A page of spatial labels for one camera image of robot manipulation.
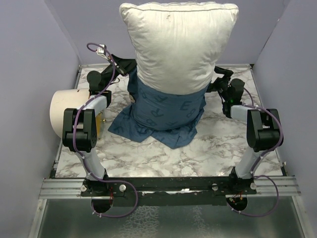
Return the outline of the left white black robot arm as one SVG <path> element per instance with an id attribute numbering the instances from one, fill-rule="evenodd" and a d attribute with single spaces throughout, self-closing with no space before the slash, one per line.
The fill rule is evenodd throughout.
<path id="1" fill-rule="evenodd" d="M 107 88 L 118 76 L 127 76 L 135 67 L 135 59 L 122 59 L 115 55 L 108 57 L 110 65 L 102 72 L 90 71 L 87 74 L 89 83 L 88 101 L 78 108 L 67 108 L 63 113 L 62 143 L 80 159 L 86 179 L 94 181 L 92 190 L 97 195 L 109 191 L 106 181 L 107 173 L 97 156 L 95 146 L 102 129 L 97 124 L 103 118 L 105 109 L 111 103 L 111 91 Z"/>

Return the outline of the blue lettered pillowcase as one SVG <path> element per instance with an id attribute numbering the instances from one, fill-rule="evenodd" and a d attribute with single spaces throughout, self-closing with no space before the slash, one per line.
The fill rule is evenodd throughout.
<path id="1" fill-rule="evenodd" d="M 206 88 L 188 95 L 163 93 L 145 85 L 134 69 L 127 91 L 131 104 L 116 116 L 109 132 L 139 143 L 151 136 L 171 149 L 191 143 L 205 111 Z"/>

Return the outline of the white pillow with red logo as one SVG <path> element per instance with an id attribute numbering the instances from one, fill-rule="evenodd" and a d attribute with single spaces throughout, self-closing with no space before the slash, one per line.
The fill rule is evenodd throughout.
<path id="1" fill-rule="evenodd" d="M 216 2 L 123 3 L 119 11 L 135 49 L 138 79 L 178 95 L 210 84 L 239 14 L 237 5 Z"/>

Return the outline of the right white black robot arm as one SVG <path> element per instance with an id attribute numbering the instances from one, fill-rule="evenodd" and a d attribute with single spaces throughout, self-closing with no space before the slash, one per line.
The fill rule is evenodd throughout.
<path id="1" fill-rule="evenodd" d="M 245 189 L 244 179 L 252 179 L 254 172 L 263 158 L 284 140 L 278 110 L 257 106 L 251 97 L 251 104 L 242 102 L 245 83 L 239 79 L 231 79 L 233 71 L 216 66 L 215 73 L 221 74 L 208 86 L 207 92 L 217 92 L 222 101 L 222 112 L 230 119 L 245 122 L 248 148 L 241 161 L 232 170 L 234 178 L 227 182 L 228 190 L 238 194 Z"/>

